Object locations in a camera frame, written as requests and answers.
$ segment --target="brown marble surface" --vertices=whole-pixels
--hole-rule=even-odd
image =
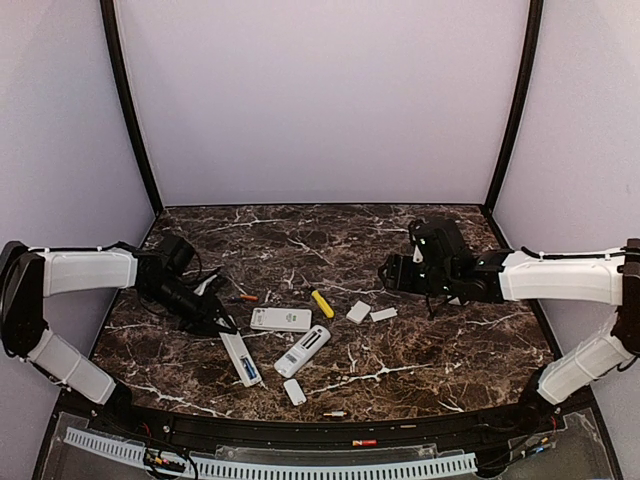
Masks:
[[[390,253],[411,253],[406,227],[433,215],[455,219],[473,250],[497,248],[476,207],[306,205],[180,207],[165,211],[147,246],[164,231],[184,236],[205,271],[223,266],[220,296],[246,292],[263,306],[313,310],[332,338],[295,378],[307,403],[294,407],[274,362],[301,334],[249,328],[251,305],[227,305],[241,327],[263,384],[245,388],[219,338],[176,331],[177,320],[145,311],[124,291],[93,360],[129,385],[138,405],[247,420],[322,421],[347,410],[351,421],[407,419],[470,411],[517,400],[529,375],[552,360],[526,304],[443,307],[427,320],[424,299],[381,289],[376,271]],[[185,274],[193,277],[195,262]],[[303,288],[333,306],[327,320]],[[362,300],[398,317],[361,325],[346,319]],[[161,311],[157,305],[154,309]]]

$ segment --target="lavender wall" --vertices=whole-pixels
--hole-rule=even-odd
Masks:
[[[640,3],[545,2],[524,119],[496,217],[513,246],[576,251],[640,237]],[[611,308],[543,304],[566,350]],[[640,472],[640,369],[594,385],[625,478]]]
[[[0,245],[138,243],[152,221],[119,109],[99,2],[21,0],[0,15]],[[112,291],[45,302],[88,353]],[[0,354],[0,478],[31,478],[57,388]]]
[[[165,202],[483,201],[528,4],[118,2]]]

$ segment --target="yellow marker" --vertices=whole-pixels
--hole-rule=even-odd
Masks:
[[[323,298],[323,296],[320,295],[320,292],[318,292],[317,290],[312,290],[311,296],[316,301],[316,303],[320,307],[320,310],[322,310],[322,312],[325,314],[327,318],[333,318],[336,315],[333,312],[333,309],[331,308],[331,306],[327,303],[327,301]]]

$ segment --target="white robotic arm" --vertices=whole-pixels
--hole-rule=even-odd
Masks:
[[[474,255],[453,220],[413,222],[409,234],[414,254],[390,255],[379,269],[386,288],[460,303],[569,299],[619,307],[591,337],[536,372],[535,392],[523,392],[521,400],[557,405],[640,355],[640,240],[602,252],[545,255],[523,248]]]
[[[235,333],[233,320],[215,295],[224,277],[216,275],[215,282],[197,293],[180,280],[193,254],[193,247],[175,236],[167,236],[153,252],[124,243],[41,249],[9,242],[0,254],[0,337],[5,352],[105,405],[117,381],[53,333],[43,318],[42,299],[79,290],[135,287],[140,295],[178,314],[180,329],[195,335]]]

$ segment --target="wire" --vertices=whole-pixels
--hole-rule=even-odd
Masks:
[[[524,444],[526,444],[529,440],[531,440],[536,435],[536,431],[538,430],[538,427],[540,427],[540,422],[538,422],[538,425],[533,429],[533,432],[529,436],[527,436],[523,440],[521,440],[518,443],[516,443],[507,452],[503,453],[499,457],[494,458],[490,462],[486,462],[486,463],[484,463],[482,465],[478,465],[478,468],[485,468],[485,467],[487,467],[489,465],[493,465],[494,463],[499,462],[503,458],[511,455],[514,451],[518,450],[520,447],[522,447]]]
[[[621,367],[620,365],[618,365],[617,370],[619,372],[626,372],[627,370],[629,370],[631,367],[633,367],[633,364],[636,363],[638,361],[638,357],[633,357],[633,359],[627,363],[624,367]]]
[[[156,311],[152,310],[151,308],[149,308],[147,305],[145,305],[144,302],[142,301],[142,297],[140,296],[140,292],[138,292],[137,297],[138,297],[138,303],[140,304],[140,306],[142,308],[144,308],[150,314],[155,315],[156,317],[161,317],[161,318],[168,318],[169,317],[168,314],[166,314],[164,312],[156,312]]]
[[[116,242],[111,245],[107,245],[106,247],[36,247],[30,248],[30,252],[106,252],[108,250],[113,250],[114,248],[122,248],[124,246],[129,247],[125,242]]]
[[[2,339],[2,348],[4,349],[4,353],[9,358],[17,357],[17,354],[13,353],[7,348],[4,336],[2,335],[2,332],[4,331],[4,322],[6,319],[6,312],[4,309],[5,309],[6,300],[7,300],[6,297],[7,297],[7,290],[9,288],[9,282],[11,280],[11,276],[13,275],[13,272],[15,272],[15,270],[18,268],[18,265],[19,265],[18,261],[20,260],[20,257],[21,255],[15,258],[13,262],[11,262],[11,265],[9,265],[9,268],[7,269],[7,275],[4,277],[4,280],[2,282],[2,293],[0,293],[0,339]]]
[[[202,280],[202,257],[200,257],[200,254],[195,248],[193,249],[193,253],[195,253],[196,259],[198,260],[198,274],[196,275],[196,278],[194,280],[189,280],[188,282],[185,282],[189,286],[196,285],[197,283],[200,283],[200,281]]]
[[[438,305],[436,305],[436,308],[433,308],[431,306],[430,298],[431,297],[429,296],[429,294],[427,294],[426,295],[427,311],[429,312],[429,320],[434,320],[436,318],[436,315],[438,315],[438,312],[440,311],[440,308],[444,307],[445,305],[448,305],[450,302],[452,302],[453,300],[455,300],[458,297],[456,297],[454,295],[451,295],[451,296],[447,297],[446,300],[443,300]]]
[[[585,258],[614,258],[624,257],[625,255],[640,255],[640,252],[625,250],[625,247],[622,247],[622,250],[619,252],[612,253],[550,253],[543,255],[540,255],[533,250],[529,250],[525,246],[523,246],[520,250],[522,250],[522,252],[524,252],[528,256],[536,258],[538,260],[579,260]]]
[[[153,438],[151,436],[147,437],[147,436],[132,432],[130,430],[127,430],[126,428],[121,427],[120,425],[118,425],[117,423],[109,419],[107,415],[103,415],[100,418],[104,420],[106,423],[108,423],[112,428],[126,434],[131,438],[137,438],[138,440],[140,440],[145,444],[145,447],[147,449],[149,448],[149,446],[151,446],[152,443],[164,446],[166,450],[169,450],[175,453],[180,458],[182,458],[185,462],[188,462],[189,464],[191,464],[191,467],[193,468],[193,478],[194,480],[198,480],[199,478],[198,466],[196,465],[196,462],[193,460],[193,458],[191,458],[191,456],[187,453],[186,449],[182,449],[181,451],[179,447],[176,447],[175,445],[172,445],[163,440],[158,440],[157,438]],[[151,430],[149,429],[149,426],[147,426],[145,430],[147,431],[147,435],[151,435]]]

